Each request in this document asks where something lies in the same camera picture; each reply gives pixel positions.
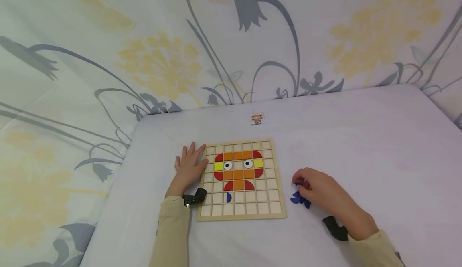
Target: mattress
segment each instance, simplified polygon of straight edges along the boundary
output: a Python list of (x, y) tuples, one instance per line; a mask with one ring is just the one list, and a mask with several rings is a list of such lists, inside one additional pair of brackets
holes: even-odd
[[(251, 125), (260, 112), (265, 124)], [(276, 145), (288, 217), (197, 222), (193, 210), (190, 266), (359, 266), (327, 214), (289, 200), (305, 166), (336, 178), (408, 266), (462, 262), (462, 133), (419, 89), (393, 85), (143, 118), (81, 266), (148, 265), (183, 145), (263, 137)]]

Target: googly eye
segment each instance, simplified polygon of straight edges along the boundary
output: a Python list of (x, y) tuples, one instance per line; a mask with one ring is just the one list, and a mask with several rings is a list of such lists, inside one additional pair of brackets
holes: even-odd
[(223, 164), (223, 168), (224, 168), (225, 170), (231, 170), (231, 168), (232, 168), (232, 163), (231, 163), (231, 162), (225, 162), (225, 163)]
[(244, 161), (244, 167), (246, 167), (247, 169), (250, 169), (253, 167), (253, 161), (252, 160), (245, 160)]

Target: fabric wall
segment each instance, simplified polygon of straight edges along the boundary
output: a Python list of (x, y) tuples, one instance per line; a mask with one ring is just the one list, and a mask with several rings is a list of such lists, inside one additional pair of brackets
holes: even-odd
[(0, 0), (0, 265), (79, 265), (144, 115), (411, 83), (462, 128), (461, 16), (462, 0)]

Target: child's right hand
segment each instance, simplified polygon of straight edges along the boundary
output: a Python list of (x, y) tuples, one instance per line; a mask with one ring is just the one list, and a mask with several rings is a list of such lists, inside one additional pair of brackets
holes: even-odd
[(301, 197), (340, 219), (356, 240), (364, 240), (378, 232), (371, 215), (361, 209), (350, 195), (326, 173), (311, 168), (294, 173), (292, 183), (299, 182)]

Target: long sleeve shirt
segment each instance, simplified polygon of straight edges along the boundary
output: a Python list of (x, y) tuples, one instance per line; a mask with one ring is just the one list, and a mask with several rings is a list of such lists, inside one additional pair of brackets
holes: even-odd
[[(188, 267), (189, 215), (182, 197), (164, 200), (149, 267)], [(405, 267), (384, 231), (361, 241), (349, 236), (349, 242), (365, 267)]]

